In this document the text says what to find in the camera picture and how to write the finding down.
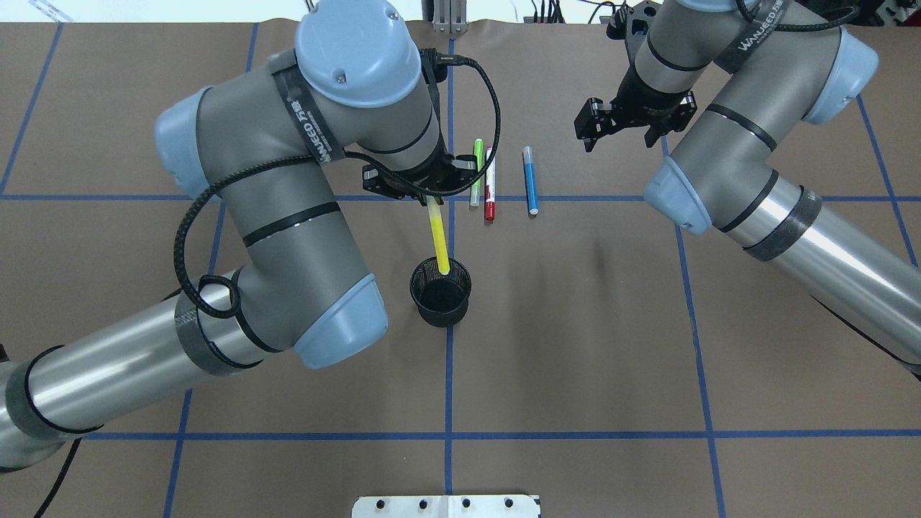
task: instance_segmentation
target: robotic arm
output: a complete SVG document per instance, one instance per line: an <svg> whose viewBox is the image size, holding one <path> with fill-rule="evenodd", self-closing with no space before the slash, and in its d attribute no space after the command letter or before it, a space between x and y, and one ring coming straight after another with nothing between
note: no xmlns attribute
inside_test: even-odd
<svg viewBox="0 0 921 518"><path fill-rule="evenodd" d="M0 473L275 353L293 348L316 369L377 341L383 300L321 165L362 158L366 189L423 203L469 187L482 172L446 151L439 127L436 83L448 65L477 68L492 91L472 60L420 54L385 1L326 0L301 21L294 49L161 114L157 151L197 196L177 237L182 293L31 361L0 363ZM367 154L344 151L353 143ZM184 232L215 193L252 263L195 286Z"/></svg>
<svg viewBox="0 0 921 518"><path fill-rule="evenodd" d="M763 0L754 17L757 0L741 2L622 8L608 35L626 39L630 69L611 103L586 102L577 138L591 151L601 136L648 125L651 147L688 124L696 110L690 88L707 65L730 72L647 185L646 200L692 234L716 227L777 265L921 379L921 272L765 163L800 120L835 117L869 82L877 55L793 2Z"/></svg>

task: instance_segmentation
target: black strap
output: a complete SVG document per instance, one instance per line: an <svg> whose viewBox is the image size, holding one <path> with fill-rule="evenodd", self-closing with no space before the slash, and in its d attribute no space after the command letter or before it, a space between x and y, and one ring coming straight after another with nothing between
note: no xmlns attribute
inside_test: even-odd
<svg viewBox="0 0 921 518"><path fill-rule="evenodd" d="M278 89L278 95L285 102L285 108L303 139L310 154L320 165L345 158L345 150L339 145L330 126L313 99L312 88L297 67L293 51L279 53L270 59L269 70Z"/></svg>
<svg viewBox="0 0 921 518"><path fill-rule="evenodd" d="M217 344L207 339L198 317L198 309L185 295L176 300L173 321L176 323L176 335L185 355L196 367L212 376L230 376L262 362L260 360L244 364L228 358Z"/></svg>
<svg viewBox="0 0 921 518"><path fill-rule="evenodd" d="M63 346L50 347L32 359L29 363L19 364L10 373L9 379L6 382L6 410L10 419L17 428L30 437L40 441L68 441L102 428L102 425L99 425L92 428L75 430L58 426L43 416L35 405L29 387L29 377L32 374L32 368L35 367L35 364L38 363L40 359L61 347Z"/></svg>
<svg viewBox="0 0 921 518"><path fill-rule="evenodd" d="M663 65L667 66L668 68L672 70L677 70L679 72L696 72L698 70L703 70L708 65L707 63L704 63L703 65L699 65L699 66L683 66L683 65L677 65L675 63L672 63L671 61L662 57L662 54L660 54L659 51L656 50L656 47L652 46L651 38L646 38L646 47L649 48L649 51L652 53L652 56L656 58L659 61L659 63L662 63Z"/></svg>
<svg viewBox="0 0 921 518"><path fill-rule="evenodd" d="M375 155L394 155L394 154L396 154L396 153L400 153L400 152L402 152L402 151L405 151L406 149L409 149L410 147L415 146L417 142L419 142L420 140L422 140L422 137L423 137L423 136L426 136L426 133L428 133L428 127L431 126L431 125L432 125L432 113L430 112L430 113L428 114L428 122L426 123L426 127L424 127L424 128L422 129L422 132L420 132L419 135L417 135L416 138L414 138L414 139L413 139L412 141L410 141L408 144L406 144L406 145L404 145L404 146L396 147L396 148L394 148L394 149L387 149L387 150L375 149L375 148L373 148L373 147L364 147L364 146L362 146L362 147L364 147L365 150L374 153Z"/></svg>
<svg viewBox="0 0 921 518"><path fill-rule="evenodd" d="M903 359L901 359L901 358L895 356L895 355L892 353L892 351L890 351L890 350L887 349L886 347L883 347L882 344L880 344L880 342L877 342L876 340L874 340L873 338L871 338L869 335L867 335L866 333L864 333L863 331L861 331L860 329L858 329L855 325L853 325L853 324L851 324L850 322L848 322L848 321L845 319L845 317L843 317L843 316L839 315L838 313L834 312L834 310L832 310L832 308L829 308L828 306L826 306L826 305L824 304L824 302L822 302L821 300L816 299L815 297L812 297L812 299L815 300L816 302L819 302L819 305L821 305L823 308L825 308L826 310L828 310L829 313L831 313L832 315L834 315L834 317L837 318L838 320L840 320L844 325L846 325L847 327L849 327L849 328L851 329L851 331L854 331L855 333L857 333L858 335L860 335L862 338L864 338L865 340L867 340L869 343L871 343L871 344L873 344L874 346L876 346L879 350L881 350L882 352L888 354L890 357L892 357L892 359L894 359L895 361L898 361L900 364L902 364L903 367L905 367L906 369L908 369L909 372L911 372L912 374L915 375L915 377L918 379L918 381L921 381L921 363L908 363L907 361L905 361L905 360L903 360Z"/></svg>
<svg viewBox="0 0 921 518"><path fill-rule="evenodd" d="M259 241L264 240L265 238L280 232L285 229L290 229L299 223L305 221L310 221L311 219L317 218L324 214L329 214L331 212L341 212L342 209L339 207L339 204L336 202L327 202L324 204L319 204L317 206L312 206L306 210L296 212L290 216L285 216L284 218L278 219L265 225L264 227L258 228L243 238L243 244L247 248L256 244Z"/></svg>
<svg viewBox="0 0 921 518"><path fill-rule="evenodd" d="M425 49L422 54L422 77L426 80L428 86L428 97L432 100L435 107L435 116L438 118L438 125L441 126L441 95L438 92L438 79L435 73L435 66L432 59L437 57L438 51L435 49Z"/></svg>
<svg viewBox="0 0 921 518"><path fill-rule="evenodd" d="M742 115L731 108L727 108L721 104L711 104L706 107L707 112L718 113L731 120L732 122L740 125L745 128L746 131L758 137L759 140L764 142L764 145L767 146L771 151L777 149L777 141L774 138L764 131L764 128L756 124L752 119L749 119L745 115Z"/></svg>
<svg viewBox="0 0 921 518"><path fill-rule="evenodd" d="M233 282L234 284L238 285L239 284L239 273L241 271L243 271L243 268L238 268L237 271L234 272L233 276L230 278L230 282ZM250 323L247 322L246 317L243 316L243 312L237 313L237 324L239 324L240 330L243 331L243 334L252 342L254 346L262 349L265 352L277 353L277 352L283 351L283 349L276 349L275 347L272 347L266 344L265 342L263 342L262 339L259 338L258 335L256 335L256 332L252 330L252 327L250 327Z"/></svg>
<svg viewBox="0 0 921 518"><path fill-rule="evenodd" d="M817 194L802 185L799 189L797 204L780 222L780 225L757 244L742 250L755 259L765 262L786 252L795 242L799 241L799 238L812 226L815 218L822 211L822 199Z"/></svg>
<svg viewBox="0 0 921 518"><path fill-rule="evenodd" d="M790 0L761 0L758 13L751 23L742 28L735 40L716 59L716 64L730 74L739 72L742 65L774 32L787 12Z"/></svg>
<svg viewBox="0 0 921 518"><path fill-rule="evenodd" d="M748 219L748 216L751 216L752 213L759 206L761 206L761 202L763 202L764 199L771 193L771 191L774 190L774 186L777 184L778 178L780 178L780 173L778 173L776 170L771 170L771 178L767 180L767 183L764 185L761 192L758 193L757 196L755 196L752 202L749 203L747 207L745 207L745 210L743 210L741 214L739 214L735 219L730 221L729 224L726 225L725 227L720 227L719 231L729 232L730 230L733 230L739 225L741 225L742 221Z"/></svg>

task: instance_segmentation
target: blue marker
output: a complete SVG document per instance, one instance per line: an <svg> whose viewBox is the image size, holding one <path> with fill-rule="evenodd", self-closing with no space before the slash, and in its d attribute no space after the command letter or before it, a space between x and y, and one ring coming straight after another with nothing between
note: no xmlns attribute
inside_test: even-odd
<svg viewBox="0 0 921 518"><path fill-rule="evenodd" d="M521 151L524 158L524 188L528 192L528 212L537 216L537 185L534 183L534 155L530 146Z"/></svg>

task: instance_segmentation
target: green marker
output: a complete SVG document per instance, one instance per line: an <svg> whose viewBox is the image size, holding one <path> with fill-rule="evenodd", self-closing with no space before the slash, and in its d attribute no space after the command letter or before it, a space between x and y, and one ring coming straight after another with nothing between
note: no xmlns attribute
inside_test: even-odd
<svg viewBox="0 0 921 518"><path fill-rule="evenodd" d="M473 155L476 156L476 170L481 171L486 162L486 150L483 147L482 138L473 141ZM478 178L470 188L470 206L480 206L480 180Z"/></svg>

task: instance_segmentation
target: black cable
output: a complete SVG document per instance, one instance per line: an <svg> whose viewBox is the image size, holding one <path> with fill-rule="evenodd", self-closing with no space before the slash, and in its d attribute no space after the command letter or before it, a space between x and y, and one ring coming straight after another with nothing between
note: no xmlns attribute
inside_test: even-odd
<svg viewBox="0 0 921 518"><path fill-rule="evenodd" d="M560 7L560 0L556 0L556 21L566 23L566 18L563 18L563 9Z"/></svg>
<svg viewBox="0 0 921 518"><path fill-rule="evenodd" d="M164 297L163 299L160 299L160 302L163 302L163 301L165 301L165 300L172 299L173 297L179 295L180 293L182 293L182 288L176 288L176 289L174 289L172 292L170 292L169 295L167 295L167 296Z"/></svg>
<svg viewBox="0 0 921 518"><path fill-rule="evenodd" d="M591 16L589 17L589 24L591 24L591 22L595 19L595 15L598 14L598 10L601 9L603 6L611 7L611 16L614 16L614 13L617 12L618 6L616 6L614 2L601 2L599 4L595 4L595 10L591 12Z"/></svg>
<svg viewBox="0 0 921 518"><path fill-rule="evenodd" d="M70 451L67 452L67 458L64 459L64 464L61 466L61 471L58 473L58 478L54 480L54 485L52 490L48 492L48 496L45 497L45 501L41 503L41 507L35 512L35 518L41 518L46 511L48 511L48 506L52 504L54 497L57 496L58 489L61 488L61 484L64 483L64 477L67 476L67 470L70 469L70 464L74 462L74 456L76 455L76 449L80 447L80 442L83 441L83 438L75 440L70 445Z"/></svg>
<svg viewBox="0 0 921 518"><path fill-rule="evenodd" d="M192 227L195 218L198 217L198 214L202 212L204 205L208 203L208 200L212 196L217 194L218 191L231 185L234 182L239 182L246 178L251 177L254 174L259 174L260 172L266 172L280 167L292 166L297 164L302 164L306 162L316 161L311 155L298 155L295 157L288 157L286 159L276 159L264 162L252 166L243 171L235 172L217 182L214 182L208 185L208 188L204 190L201 194L195 198L195 201L192 202L192 206L189 207L189 210L186 211L185 217L182 218L182 221L179 224L179 227L176 229L176 240L173 242L173 270L176 272L176 279L179 280L179 285L185 296L192 301L192 304L196 308L213 316L215 318L233 318L237 316L240 312L239 307L239 289L235 284L223 277L217 276L203 276L202 279L205 283L208 284L220 284L227 288L230 291L230 309L228 310L218 310L211 304L208 304L202 298L201 291L192 284L192 281L189 279L189 273L185 267L185 241L189 235L189 229Z"/></svg>
<svg viewBox="0 0 921 518"><path fill-rule="evenodd" d="M345 155L351 159L364 160L365 162L374 166L378 170L378 172L380 172L381 175L391 179L394 182L406 185L410 189L418 192L419 194L425 194L429 196L451 196L454 194L462 193L466 191L467 189L470 189L471 186L473 186L473 184L476 183L476 181L479 180L486 173L486 169L489 168L489 164L493 163L493 158L495 157L496 153L498 153L499 133L501 132L501 126L502 126L502 115L499 110L499 98L495 94L493 83L489 80L489 76L486 75L486 71L483 70L483 68L480 66L479 63L477 63L475 60L469 57L464 57L464 56L454 56L454 57L457 58L456 65L469 66L475 69L480 74L480 77L483 79L483 82L486 85L486 89L489 90L489 97L493 101L493 110L495 112L495 133L493 134L493 153L489 155L488 157L486 157L486 161L483 163L483 167L479 171L477 171L476 175L473 176L472 179L470 179L468 182L466 182L464 185L462 185L461 187L457 189L452 189L450 191L433 191L431 189L427 189L420 185L416 185L415 183L413 183L407 178L403 178L399 174L388 169L384 164L380 163L376 159L369 157L368 155L365 155L364 153L358 153L355 151L345 151Z"/></svg>
<svg viewBox="0 0 921 518"><path fill-rule="evenodd" d="M745 0L736 0L736 7L739 9L739 13L742 15L742 17L745 18L745 21L749 23L752 23L754 21L754 13L750 11L749 8L745 5ZM812 25L794 25L794 24L780 23L780 24L777 24L777 27L775 27L774 30L777 30L779 32L818 32L820 30L834 29L835 27L844 25L845 23L851 21L852 19L856 18L857 15L860 14L860 8L857 6L840 7L831 12L836 12L836 11L845 10L845 9L849 11L847 14L844 14L840 18L837 18L837 19L834 19L834 20L831 20L825 23L816 23Z"/></svg>
<svg viewBox="0 0 921 518"><path fill-rule="evenodd" d="M399 174L388 169L384 164L380 163L376 159L371 158L368 155L365 155L364 153L345 151L345 155L348 158L364 160L365 162L377 168L381 175L390 178L395 182L407 185L410 189L420 194L426 194L430 196L450 196L470 189L471 186L473 186L473 184L485 174L486 169L493 162L495 154L499 149L499 133L501 131L502 116L499 111L499 99L495 94L493 83L489 80L489 76L486 75L486 71L483 70L480 64L473 59L464 56L454 55L451 57L454 59L454 63L452 63L452 65L469 66L480 74L480 77L483 79L483 82L486 85L486 89L489 90L489 96L493 101L493 109L495 110L493 153L486 158L486 161L483 164L483 168L480 169L469 182L465 183L462 187L451 191L433 191L416 185L410 180L403 178ZM179 224L179 227L176 229L176 239L173 242L173 270L176 273L176 279L179 280L181 291L185 293L185 296L192 301L192 304L194 304L196 308L207 315L221 319L233 318L240 313L239 288L236 284L220 276L202 276L200 280L200 286L196 288L192 283L192 280L189 278L189 272L186 269L185 242L189 235L189 229L192 227L192 224L198 215L202 212L205 204L208 203L208 200L210 200L211 197L217 194L221 189L231 185L232 183L239 182L240 180L245 180L255 174L259 174L260 172L266 172L280 167L297 165L312 161L316 160L311 155L298 155L294 157L288 157L286 159L270 160L262 164L247 168L243 171L235 172L217 182L208 185L208 188L195 198L195 200L192 202L192 206L190 206L189 210L186 211L185 216L182 218L182 221ZM227 288L230 293L230 308L227 310L218 310L218 308L208 304L202 298L201 294L201 287L204 284L220 284L221 286Z"/></svg>

